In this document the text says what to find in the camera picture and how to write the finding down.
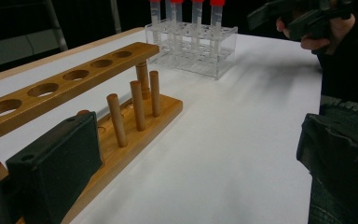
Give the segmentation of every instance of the wooden test tube rack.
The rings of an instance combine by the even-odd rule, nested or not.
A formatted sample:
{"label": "wooden test tube rack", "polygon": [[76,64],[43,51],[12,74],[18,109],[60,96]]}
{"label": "wooden test tube rack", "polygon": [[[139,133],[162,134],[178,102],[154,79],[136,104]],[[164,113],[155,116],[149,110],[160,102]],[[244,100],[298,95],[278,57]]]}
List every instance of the wooden test tube rack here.
{"label": "wooden test tube rack", "polygon": [[136,42],[0,97],[0,137],[159,52]]}
{"label": "wooden test tube rack", "polygon": [[156,53],[158,46],[134,43],[0,98],[0,114],[14,109],[0,116],[2,136],[108,78],[137,66],[142,102],[138,101],[136,104],[143,106],[145,128],[141,131],[137,128],[133,98],[116,108],[121,113],[127,144],[122,145],[118,142],[111,114],[98,120],[103,166],[93,175],[62,223],[69,223],[78,215],[182,111],[182,101],[159,94],[157,71],[150,72],[152,88],[148,88],[145,60]]}

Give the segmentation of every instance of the test tube holder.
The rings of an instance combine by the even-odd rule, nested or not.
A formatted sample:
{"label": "test tube holder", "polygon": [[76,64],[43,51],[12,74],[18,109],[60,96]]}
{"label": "test tube holder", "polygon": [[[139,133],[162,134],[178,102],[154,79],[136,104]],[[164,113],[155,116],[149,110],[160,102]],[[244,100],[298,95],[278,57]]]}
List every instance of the test tube holder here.
{"label": "test tube holder", "polygon": [[[215,40],[219,42],[217,43],[219,46],[217,57],[212,57],[213,28],[211,25],[201,25],[197,36],[200,41],[198,48],[192,46],[193,24],[180,22],[178,26],[178,32],[173,34],[171,21],[162,20],[146,25],[147,43],[159,45],[159,53],[150,57],[148,61],[215,79],[224,75],[235,60],[238,27],[221,28],[220,36]],[[181,41],[179,49],[172,47],[175,40]]]}
{"label": "test tube holder", "polygon": [[[158,46],[133,43],[92,61],[83,63],[55,76],[0,97],[0,137],[36,119],[49,110],[75,98],[79,94],[103,83],[136,65],[147,70],[146,60],[156,55]],[[159,94],[160,115],[153,116],[153,97],[143,90],[145,130],[138,131],[132,99],[119,106],[128,144],[120,147],[115,137],[111,115],[98,120],[98,138],[103,166],[92,176],[88,185],[69,210],[62,223],[69,223],[84,207],[103,190],[168,124],[182,112],[183,103],[178,99]]]}

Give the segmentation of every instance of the clear plastic test tube rack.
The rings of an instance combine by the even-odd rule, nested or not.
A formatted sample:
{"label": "clear plastic test tube rack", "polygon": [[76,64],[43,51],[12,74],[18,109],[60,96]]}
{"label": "clear plastic test tube rack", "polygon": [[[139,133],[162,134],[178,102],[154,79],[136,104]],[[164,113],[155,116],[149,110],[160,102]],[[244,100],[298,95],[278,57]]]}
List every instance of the clear plastic test tube rack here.
{"label": "clear plastic test tube rack", "polygon": [[159,45],[160,53],[148,60],[150,63],[219,79],[234,63],[238,27],[221,25],[225,0],[210,1],[210,25],[200,21],[203,0],[192,1],[191,22],[182,21],[181,8],[180,12],[177,11],[178,5],[172,8],[172,4],[182,4],[183,0],[166,0],[171,4],[166,7],[169,11],[165,20],[153,22],[151,11],[152,23],[145,27],[146,41]]}

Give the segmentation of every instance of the white table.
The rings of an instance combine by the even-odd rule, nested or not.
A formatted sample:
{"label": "white table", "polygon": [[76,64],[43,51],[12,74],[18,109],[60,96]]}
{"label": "white table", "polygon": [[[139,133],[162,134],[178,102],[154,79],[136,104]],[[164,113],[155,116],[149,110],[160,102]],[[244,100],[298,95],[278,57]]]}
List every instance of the white table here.
{"label": "white table", "polygon": [[[0,96],[135,41],[145,31],[0,79]],[[238,35],[236,62],[219,80],[149,64],[160,92],[183,112],[73,223],[307,223],[311,176],[296,160],[301,123],[318,113],[318,61],[298,43]],[[77,111],[108,112],[131,97],[135,68],[0,138],[0,161]]]}

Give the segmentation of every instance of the dark background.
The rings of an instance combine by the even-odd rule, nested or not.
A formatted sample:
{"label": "dark background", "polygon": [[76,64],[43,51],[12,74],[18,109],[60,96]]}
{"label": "dark background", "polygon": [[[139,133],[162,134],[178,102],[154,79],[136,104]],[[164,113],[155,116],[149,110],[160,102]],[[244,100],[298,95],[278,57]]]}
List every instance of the dark background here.
{"label": "dark background", "polygon": [[[116,33],[109,0],[51,0],[69,49]],[[246,16],[262,7],[267,0],[227,0],[222,25],[239,28],[239,34],[272,38],[286,37],[276,31],[276,18],[249,30]],[[183,20],[191,22],[191,0],[183,3]],[[151,23],[148,0],[117,0],[121,30],[145,27]],[[202,23],[210,24],[210,0],[203,3]],[[165,19],[165,0],[161,0],[161,18]],[[0,0],[0,40],[52,28],[45,0]],[[60,52],[54,49],[42,54],[0,65],[0,71],[29,63]]]}

